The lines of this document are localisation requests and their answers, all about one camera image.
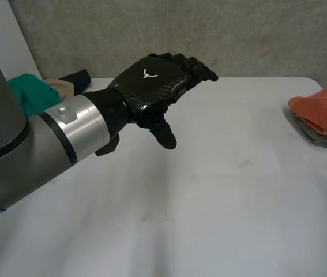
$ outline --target carbon fiber hand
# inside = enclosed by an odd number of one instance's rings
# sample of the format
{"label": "carbon fiber hand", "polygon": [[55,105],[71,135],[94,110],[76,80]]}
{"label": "carbon fiber hand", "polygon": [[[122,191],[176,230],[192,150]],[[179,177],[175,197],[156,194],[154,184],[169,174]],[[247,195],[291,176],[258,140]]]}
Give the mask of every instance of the carbon fiber hand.
{"label": "carbon fiber hand", "polygon": [[201,81],[217,75],[196,58],[178,54],[150,54],[121,73],[108,87],[118,91],[130,110],[131,122],[149,129],[167,149],[176,138],[164,119],[169,105]]}

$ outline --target robotic hand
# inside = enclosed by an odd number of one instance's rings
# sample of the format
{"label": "robotic hand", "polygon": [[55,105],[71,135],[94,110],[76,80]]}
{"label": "robotic hand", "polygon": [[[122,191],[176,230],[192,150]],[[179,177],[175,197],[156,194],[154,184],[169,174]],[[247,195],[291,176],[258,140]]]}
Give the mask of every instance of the robotic hand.
{"label": "robotic hand", "polygon": [[27,118],[0,71],[0,212],[90,154],[112,152],[128,123],[174,149],[176,138],[164,120],[168,107],[201,81],[217,79],[195,58],[151,54],[106,89]]}
{"label": "robotic hand", "polygon": [[[107,90],[113,89],[122,95],[129,109],[129,123],[149,129],[159,144],[174,149],[176,138],[164,114],[186,91],[208,80],[217,81],[218,77],[194,57],[150,54],[121,73]],[[92,96],[95,93],[100,92],[91,92],[87,97],[96,99]]]}

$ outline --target white wall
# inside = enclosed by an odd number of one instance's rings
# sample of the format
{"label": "white wall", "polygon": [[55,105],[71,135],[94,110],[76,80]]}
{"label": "white wall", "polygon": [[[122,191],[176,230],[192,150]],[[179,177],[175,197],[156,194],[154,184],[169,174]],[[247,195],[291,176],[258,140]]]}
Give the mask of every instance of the white wall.
{"label": "white wall", "polygon": [[7,0],[0,0],[0,68],[7,79],[24,73],[40,77]]}

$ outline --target green cloth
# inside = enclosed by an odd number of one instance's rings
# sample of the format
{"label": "green cloth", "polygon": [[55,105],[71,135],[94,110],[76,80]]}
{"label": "green cloth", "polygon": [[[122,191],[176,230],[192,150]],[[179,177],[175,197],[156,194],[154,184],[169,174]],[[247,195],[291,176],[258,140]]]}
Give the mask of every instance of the green cloth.
{"label": "green cloth", "polygon": [[28,117],[62,102],[58,92],[35,75],[23,74],[9,80],[8,84]]}

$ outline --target concrete wall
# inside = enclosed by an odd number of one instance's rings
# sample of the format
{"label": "concrete wall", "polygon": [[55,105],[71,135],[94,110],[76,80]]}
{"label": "concrete wall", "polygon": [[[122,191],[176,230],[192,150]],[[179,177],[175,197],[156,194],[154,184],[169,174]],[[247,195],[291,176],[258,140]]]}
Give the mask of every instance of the concrete wall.
{"label": "concrete wall", "polygon": [[9,0],[43,77],[114,77],[149,53],[219,76],[301,76],[327,86],[327,0]]}

